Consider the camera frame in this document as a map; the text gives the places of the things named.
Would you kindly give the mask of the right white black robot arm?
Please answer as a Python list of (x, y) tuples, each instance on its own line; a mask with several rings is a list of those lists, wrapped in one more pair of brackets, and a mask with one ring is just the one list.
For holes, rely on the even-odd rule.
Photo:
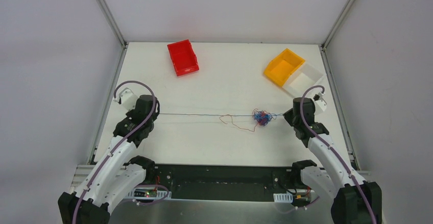
[(330, 203), (334, 223), (382, 223), (382, 191), (369, 182), (335, 148), (329, 131), (315, 121), (316, 99), (297, 97), (283, 115), (303, 145), (320, 161), (302, 160), (292, 164), (287, 183), (304, 186)]

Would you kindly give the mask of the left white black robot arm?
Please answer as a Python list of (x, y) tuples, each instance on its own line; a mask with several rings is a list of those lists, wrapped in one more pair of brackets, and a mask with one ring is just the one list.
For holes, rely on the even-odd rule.
[(105, 152), (73, 193), (58, 199), (63, 223), (108, 223), (111, 213), (137, 185), (151, 185), (155, 162), (132, 154), (154, 128), (159, 101), (153, 95), (132, 96), (135, 104), (113, 131)]

